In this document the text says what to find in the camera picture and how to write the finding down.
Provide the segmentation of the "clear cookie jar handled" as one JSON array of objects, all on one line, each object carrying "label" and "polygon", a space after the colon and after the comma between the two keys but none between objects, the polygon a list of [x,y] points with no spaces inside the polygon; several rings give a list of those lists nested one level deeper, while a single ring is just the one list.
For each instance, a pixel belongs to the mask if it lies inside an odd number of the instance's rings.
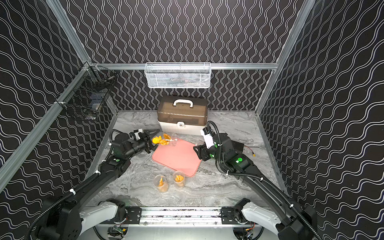
[{"label": "clear cookie jar handled", "polygon": [[179,138],[175,134],[161,134],[159,136],[155,136],[152,139],[152,143],[159,146],[171,146],[175,147]]}]

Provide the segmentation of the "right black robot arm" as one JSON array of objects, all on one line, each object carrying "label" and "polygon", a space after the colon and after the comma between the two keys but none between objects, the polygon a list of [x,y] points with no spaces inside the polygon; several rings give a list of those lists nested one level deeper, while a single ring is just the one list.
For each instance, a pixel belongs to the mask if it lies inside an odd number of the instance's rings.
[{"label": "right black robot arm", "polygon": [[318,233],[318,214],[314,208],[304,207],[288,197],[249,157],[235,149],[228,134],[219,132],[213,121],[207,122],[201,134],[204,144],[194,147],[198,158],[202,161],[214,160],[220,173],[241,180],[270,207],[266,210],[248,199],[242,199],[234,206],[236,213],[233,220],[239,224],[258,224],[280,240],[322,239]]}]

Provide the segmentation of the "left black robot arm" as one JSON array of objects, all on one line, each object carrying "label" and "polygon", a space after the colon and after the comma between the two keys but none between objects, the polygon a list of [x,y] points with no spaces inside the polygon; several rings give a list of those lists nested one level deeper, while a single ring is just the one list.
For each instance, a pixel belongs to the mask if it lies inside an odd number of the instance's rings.
[{"label": "left black robot arm", "polygon": [[155,151],[157,146],[152,139],[159,132],[159,129],[154,129],[127,134],[113,129],[110,151],[98,169],[63,196],[46,199],[41,213],[27,228],[25,239],[76,240],[87,228],[94,227],[94,224],[86,224],[81,210],[105,186],[125,173],[132,157],[143,151]]}]

